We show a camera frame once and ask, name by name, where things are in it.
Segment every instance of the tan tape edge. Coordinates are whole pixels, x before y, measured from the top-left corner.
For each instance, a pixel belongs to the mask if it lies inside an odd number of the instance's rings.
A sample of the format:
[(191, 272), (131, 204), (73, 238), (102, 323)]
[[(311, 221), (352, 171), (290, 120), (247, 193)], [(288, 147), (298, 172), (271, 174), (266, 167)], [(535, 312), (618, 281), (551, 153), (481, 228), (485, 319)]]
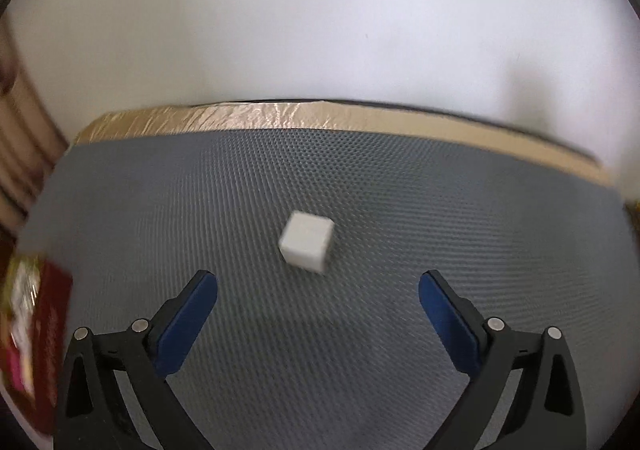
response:
[(465, 144), (516, 157), (612, 186), (597, 162), (526, 134), (463, 118), (333, 102), (224, 103), (110, 112), (95, 120), (76, 144), (209, 130), (316, 128), (396, 134)]

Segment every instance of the white wall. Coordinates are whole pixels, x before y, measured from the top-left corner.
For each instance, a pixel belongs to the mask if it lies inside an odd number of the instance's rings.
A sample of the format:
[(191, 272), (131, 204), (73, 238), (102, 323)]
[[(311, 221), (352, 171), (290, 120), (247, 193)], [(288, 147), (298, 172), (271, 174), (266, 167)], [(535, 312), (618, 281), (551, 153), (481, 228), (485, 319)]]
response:
[(103, 112), (384, 100), (524, 125), (640, 196), (640, 23), (626, 0), (13, 0), (68, 137)]

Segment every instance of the gray textured mat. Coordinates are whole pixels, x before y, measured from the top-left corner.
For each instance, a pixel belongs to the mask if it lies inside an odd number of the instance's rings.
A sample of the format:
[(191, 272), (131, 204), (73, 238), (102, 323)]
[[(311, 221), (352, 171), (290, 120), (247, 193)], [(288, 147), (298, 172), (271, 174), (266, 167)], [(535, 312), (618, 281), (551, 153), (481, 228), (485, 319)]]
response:
[[(280, 257), (295, 209), (337, 225), (325, 276)], [(423, 448), (466, 384), (418, 303), (431, 268), (485, 315), (562, 328), (590, 448), (640, 385), (640, 274), (618, 195), (465, 146), (324, 130), (76, 146), (20, 247), (72, 272), (69, 330), (122, 330), (196, 270), (219, 277), (170, 383), (220, 450)]]

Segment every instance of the blue finger pad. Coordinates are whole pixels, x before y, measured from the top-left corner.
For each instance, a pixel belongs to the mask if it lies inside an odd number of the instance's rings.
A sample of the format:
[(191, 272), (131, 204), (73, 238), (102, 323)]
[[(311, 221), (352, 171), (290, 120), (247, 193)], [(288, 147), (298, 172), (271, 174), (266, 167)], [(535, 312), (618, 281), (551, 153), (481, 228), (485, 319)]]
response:
[(154, 367), (159, 376), (180, 369), (217, 299), (216, 277), (206, 273), (158, 340)]
[(429, 273), (420, 279), (418, 296), (454, 367), (473, 378), (481, 367), (478, 341)]

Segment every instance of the white cube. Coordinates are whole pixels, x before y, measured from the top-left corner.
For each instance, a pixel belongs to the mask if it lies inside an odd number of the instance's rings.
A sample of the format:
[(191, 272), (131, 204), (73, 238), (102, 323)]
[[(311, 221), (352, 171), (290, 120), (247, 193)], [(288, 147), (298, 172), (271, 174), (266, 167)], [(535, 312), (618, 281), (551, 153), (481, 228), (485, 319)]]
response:
[(278, 246), (284, 260), (292, 266), (323, 273), (333, 232), (331, 219), (295, 211)]

